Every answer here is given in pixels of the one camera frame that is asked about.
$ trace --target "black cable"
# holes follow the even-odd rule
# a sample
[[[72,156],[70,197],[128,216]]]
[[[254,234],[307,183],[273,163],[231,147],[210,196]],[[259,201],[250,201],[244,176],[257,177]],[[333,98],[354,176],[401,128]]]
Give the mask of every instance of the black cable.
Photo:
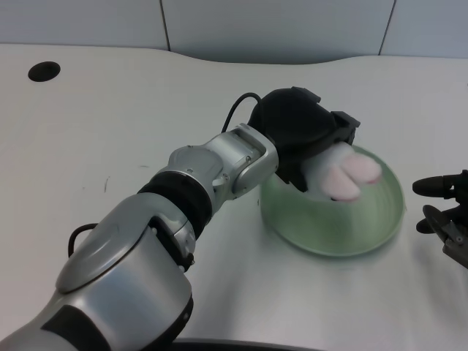
[[[227,115],[226,122],[224,123],[224,126],[221,129],[221,133],[224,133],[224,132],[227,131],[227,127],[229,126],[229,122],[231,122],[231,118],[233,117],[235,109],[247,97],[253,97],[254,99],[257,100],[258,108],[260,109],[260,120],[261,120],[261,130],[259,130],[258,132],[260,132],[262,134],[265,133],[265,116],[263,115],[262,99],[258,95],[256,95],[255,93],[245,93],[244,95],[239,97],[236,102],[234,102],[234,105],[231,107],[231,110],[229,111],[229,114]]]
[[[81,227],[78,227],[75,229],[75,231],[71,234],[70,239],[68,239],[68,257],[73,255],[73,252],[75,250],[76,237],[82,232],[94,229],[96,226],[97,226],[97,223],[91,223],[91,224],[82,225]]]

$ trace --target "white table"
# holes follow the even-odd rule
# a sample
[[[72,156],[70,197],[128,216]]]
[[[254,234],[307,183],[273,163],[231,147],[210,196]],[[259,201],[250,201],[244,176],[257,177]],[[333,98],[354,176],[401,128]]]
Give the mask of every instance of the white table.
[[[56,61],[47,83],[29,68]],[[327,64],[221,64],[158,50],[0,45],[0,338],[46,304],[69,234],[98,222],[163,167],[217,134],[235,99],[303,86],[362,122],[355,143],[404,188],[399,236],[351,260],[306,254],[264,229],[257,189],[207,226],[188,277],[184,337],[324,350],[463,350],[468,274],[415,225],[412,182],[467,167],[468,60],[350,58]],[[246,121],[254,103],[233,119]]]

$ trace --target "white wall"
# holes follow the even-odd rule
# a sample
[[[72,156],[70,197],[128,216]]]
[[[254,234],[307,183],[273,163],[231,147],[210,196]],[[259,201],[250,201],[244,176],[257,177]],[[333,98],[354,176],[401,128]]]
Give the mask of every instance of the white wall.
[[[397,0],[382,55],[468,58],[468,0]]]
[[[162,0],[172,51],[214,61],[468,58],[468,0]],[[159,0],[0,0],[0,42],[167,50]]]
[[[163,0],[170,48],[200,59],[314,63],[377,55],[393,0]]]
[[[167,49],[159,0],[1,0],[0,42]]]

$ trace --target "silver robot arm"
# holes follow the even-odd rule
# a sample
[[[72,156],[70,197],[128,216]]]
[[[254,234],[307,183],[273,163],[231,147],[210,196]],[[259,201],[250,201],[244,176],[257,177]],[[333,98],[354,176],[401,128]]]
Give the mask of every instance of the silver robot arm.
[[[172,153],[68,259],[47,306],[0,350],[160,350],[192,313],[184,272],[196,239],[227,200],[275,173],[274,145],[241,124]]]

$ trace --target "green glass bowl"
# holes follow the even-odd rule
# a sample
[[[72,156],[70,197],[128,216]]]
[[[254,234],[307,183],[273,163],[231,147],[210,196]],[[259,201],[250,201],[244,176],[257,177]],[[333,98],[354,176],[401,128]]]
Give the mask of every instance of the green glass bowl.
[[[292,244],[315,254],[346,257],[383,245],[400,230],[405,204],[393,171],[376,155],[353,146],[382,166],[382,178],[364,186],[353,203],[316,202],[277,175],[261,186],[264,222]]]

